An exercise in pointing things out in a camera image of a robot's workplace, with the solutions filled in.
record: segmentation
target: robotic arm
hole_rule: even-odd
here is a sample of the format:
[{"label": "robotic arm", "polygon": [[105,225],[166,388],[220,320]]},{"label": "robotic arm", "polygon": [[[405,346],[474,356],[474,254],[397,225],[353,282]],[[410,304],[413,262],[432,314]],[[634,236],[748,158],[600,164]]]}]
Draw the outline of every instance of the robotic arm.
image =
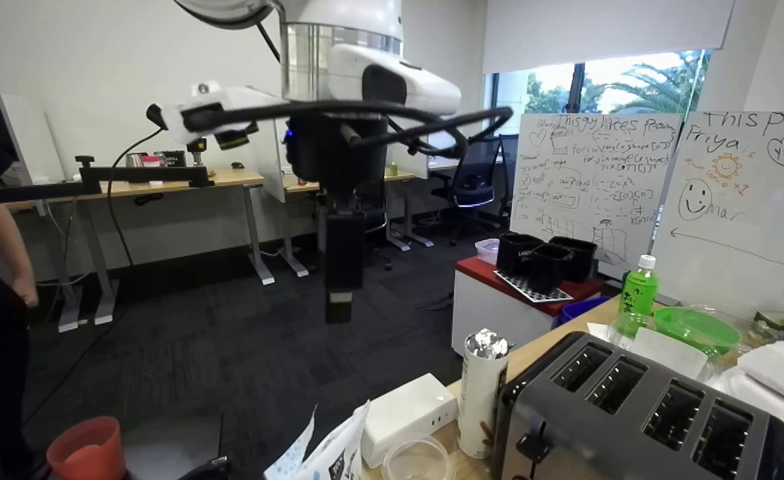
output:
[{"label": "robotic arm", "polygon": [[[346,320],[353,290],[362,282],[360,186],[384,181],[388,144],[404,142],[410,153],[462,154],[468,142],[492,137],[512,109],[454,116],[462,90],[409,65],[400,33],[400,0],[177,0],[194,20],[238,30],[258,26],[278,12],[284,60],[284,98],[226,88],[166,108],[161,126],[184,144],[204,137],[229,140],[250,134],[254,124],[288,117],[286,150],[294,173],[321,181],[332,202],[326,285],[328,320]],[[392,117],[416,120],[397,128]],[[489,124],[464,137],[460,126]],[[457,144],[432,150],[422,137],[448,130]]]}]

